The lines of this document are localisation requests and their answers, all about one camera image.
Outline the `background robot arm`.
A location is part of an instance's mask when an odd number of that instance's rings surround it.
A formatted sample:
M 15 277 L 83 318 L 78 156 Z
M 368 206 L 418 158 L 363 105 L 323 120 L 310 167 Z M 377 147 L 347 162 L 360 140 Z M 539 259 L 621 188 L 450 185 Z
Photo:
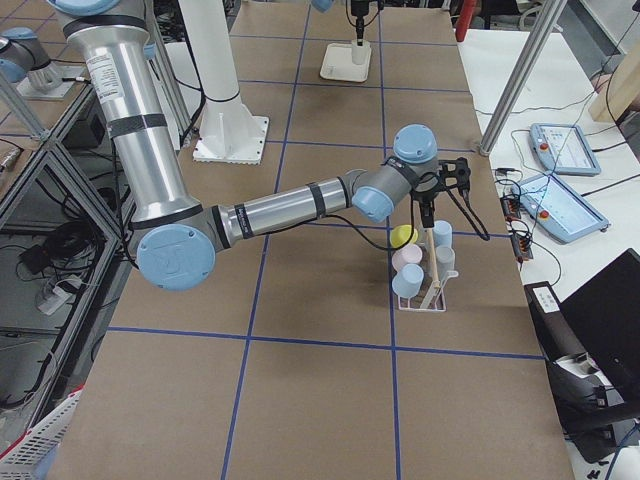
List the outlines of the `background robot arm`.
M 36 33 L 13 27 L 1 33 L 1 73 L 31 99 L 62 99 L 71 88 L 64 69 L 51 59 Z

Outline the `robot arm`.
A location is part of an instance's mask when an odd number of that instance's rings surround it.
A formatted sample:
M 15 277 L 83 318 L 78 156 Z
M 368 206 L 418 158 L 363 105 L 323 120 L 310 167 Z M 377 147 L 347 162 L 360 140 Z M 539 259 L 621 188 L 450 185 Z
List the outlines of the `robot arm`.
M 223 5 L 183 1 L 187 48 L 203 91 L 199 161 L 256 164 L 269 121 L 244 104 Z M 241 240 L 288 230 L 355 208 L 373 222 L 387 219 L 406 197 L 437 189 L 438 147 L 420 124 L 403 127 L 392 155 L 376 170 L 352 170 L 230 206 L 213 192 L 224 179 L 192 173 L 172 142 L 146 57 L 148 1 L 57 1 L 68 43 L 83 57 L 107 132 L 133 194 L 136 262 L 151 284 L 183 291 L 205 281 L 217 255 Z
M 335 4 L 334 0 L 312 0 L 311 5 L 315 10 L 326 13 Z M 350 0 L 343 1 L 345 15 L 349 25 L 354 29 L 356 38 L 355 42 L 358 47 L 362 47 L 365 43 L 365 30 L 371 23 L 368 20 L 370 14 L 370 0 Z

